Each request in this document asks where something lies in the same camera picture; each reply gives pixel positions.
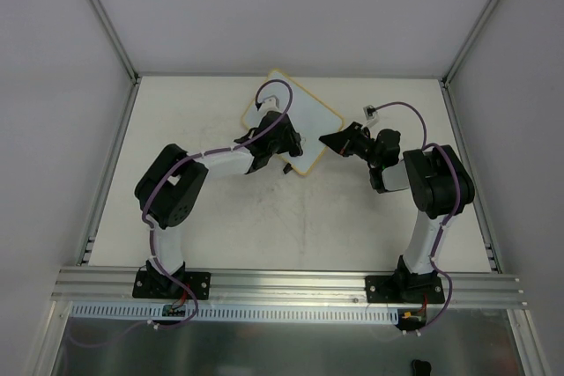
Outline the yellow framed whiteboard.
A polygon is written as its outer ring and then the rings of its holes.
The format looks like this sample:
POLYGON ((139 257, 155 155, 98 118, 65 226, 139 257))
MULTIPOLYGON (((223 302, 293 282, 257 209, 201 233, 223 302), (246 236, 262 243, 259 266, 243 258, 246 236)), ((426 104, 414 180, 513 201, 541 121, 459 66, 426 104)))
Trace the yellow framed whiteboard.
MULTIPOLYGON (((293 90, 293 100, 288 115, 294 129, 301 136, 303 150, 303 154, 299 157, 292 158, 289 153, 279 154, 279 156, 291 164, 293 170, 299 175, 307 176, 326 150, 325 144, 319 141, 319 137, 339 132, 344 128, 345 119, 284 72, 277 69, 270 71, 265 82, 273 79, 286 81, 293 90)), ((259 99, 271 96, 279 100, 278 108, 283 111, 289 100, 287 88, 281 83, 269 84, 262 90, 259 99)), ((255 127, 260 122, 255 100, 251 100, 247 106, 241 116, 241 122, 246 129, 255 127)))

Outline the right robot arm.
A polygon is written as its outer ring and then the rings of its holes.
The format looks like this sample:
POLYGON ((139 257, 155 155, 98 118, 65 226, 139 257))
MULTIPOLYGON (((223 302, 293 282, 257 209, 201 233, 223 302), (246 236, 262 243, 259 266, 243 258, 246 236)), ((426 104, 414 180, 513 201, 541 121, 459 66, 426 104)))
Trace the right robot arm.
POLYGON ((408 190, 418 210, 410 243, 389 276, 366 276, 370 304, 443 304, 437 258, 449 224, 473 202, 470 175, 449 145, 400 151, 400 133, 382 129, 372 138, 354 122, 319 137, 342 157, 357 156, 369 168, 372 189, 380 194, 408 190))

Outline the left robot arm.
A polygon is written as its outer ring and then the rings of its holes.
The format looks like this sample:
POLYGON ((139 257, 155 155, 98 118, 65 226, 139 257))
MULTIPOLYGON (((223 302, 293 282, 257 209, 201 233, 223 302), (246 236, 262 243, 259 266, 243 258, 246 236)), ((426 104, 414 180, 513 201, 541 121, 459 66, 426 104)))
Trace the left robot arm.
POLYGON ((136 274, 132 295, 138 299, 179 299, 191 275, 182 253, 182 224, 193 210, 204 183, 254 173, 271 157, 303 154, 301 136, 287 114, 264 113, 256 128, 232 147, 190 156, 177 144, 164 147, 137 183, 134 196, 150 230, 150 257, 136 274))

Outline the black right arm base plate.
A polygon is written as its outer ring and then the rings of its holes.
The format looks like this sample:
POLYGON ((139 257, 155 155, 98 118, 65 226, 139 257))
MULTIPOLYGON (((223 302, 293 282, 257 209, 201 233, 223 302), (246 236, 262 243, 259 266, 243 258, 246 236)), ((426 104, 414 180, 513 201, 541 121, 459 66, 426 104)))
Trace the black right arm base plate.
POLYGON ((445 302, 441 279, 435 274, 409 277, 401 281, 393 275, 368 275, 364 279, 369 304, 440 305, 445 302))

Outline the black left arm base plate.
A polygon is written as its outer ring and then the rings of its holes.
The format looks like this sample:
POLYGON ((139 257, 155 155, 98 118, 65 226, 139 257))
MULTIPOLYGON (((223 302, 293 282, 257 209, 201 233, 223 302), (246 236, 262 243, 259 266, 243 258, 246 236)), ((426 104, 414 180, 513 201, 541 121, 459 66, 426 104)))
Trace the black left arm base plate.
MULTIPOLYGON (((180 269, 174 276, 191 289, 197 300, 209 298, 211 273, 180 269)), ((158 271, 141 269, 136 274, 131 296, 134 299, 179 299, 183 293, 182 287, 158 271)))

